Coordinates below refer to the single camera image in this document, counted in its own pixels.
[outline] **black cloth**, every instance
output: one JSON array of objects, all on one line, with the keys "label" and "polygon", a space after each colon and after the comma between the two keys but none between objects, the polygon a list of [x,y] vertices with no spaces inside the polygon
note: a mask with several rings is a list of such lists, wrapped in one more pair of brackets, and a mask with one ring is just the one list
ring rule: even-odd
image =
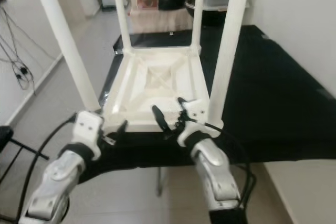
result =
[{"label": "black cloth", "polygon": [[12,139],[14,132],[9,126],[0,126],[0,153]]},{"label": "black cloth", "polygon": [[[336,158],[336,100],[256,26],[241,30],[223,112],[225,129],[240,140],[251,162]],[[200,58],[209,93],[221,35],[221,28],[202,29]],[[139,47],[185,46],[191,31],[131,35],[131,41]],[[115,50],[121,48],[119,39]],[[122,55],[113,60],[102,104],[121,60]],[[221,135],[215,142],[232,163],[243,161],[231,139]],[[162,133],[125,133],[115,147],[102,149],[81,182],[115,169],[193,164],[187,150]]]},{"label": "black cloth", "polygon": [[211,224],[248,224],[243,209],[228,209],[209,212]]}]

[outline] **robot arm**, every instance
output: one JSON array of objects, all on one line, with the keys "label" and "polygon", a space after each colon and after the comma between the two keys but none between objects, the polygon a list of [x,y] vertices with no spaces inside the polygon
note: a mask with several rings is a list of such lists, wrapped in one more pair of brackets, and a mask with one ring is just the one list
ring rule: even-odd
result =
[{"label": "robot arm", "polygon": [[[200,175],[209,211],[235,209],[240,194],[229,169],[225,153],[213,142],[220,133],[206,126],[207,116],[199,100],[187,102],[178,99],[182,107],[176,124],[177,142],[186,147]],[[167,123],[156,106],[152,108],[156,121],[169,135]]]},{"label": "robot arm", "polygon": [[[227,213],[236,209],[240,199],[229,170],[228,158],[213,142],[212,137],[218,133],[205,125],[206,116],[199,111],[202,106],[197,101],[178,101],[183,110],[174,131],[169,129],[156,106],[152,107],[154,116],[167,136],[178,136],[179,145],[188,149],[202,180],[211,219],[215,216],[214,219],[222,221],[223,211]],[[70,144],[46,168],[42,182],[32,194],[19,224],[61,223],[69,194],[77,185],[80,175],[90,162],[101,155],[98,141],[103,138],[102,125],[103,119],[95,113],[83,111],[78,114]]]},{"label": "robot arm", "polygon": [[101,155],[97,142],[102,136],[102,124],[103,119],[95,113],[83,111],[78,114],[70,144],[63,148],[57,160],[47,166],[19,224],[61,223],[69,194],[86,164]]}]

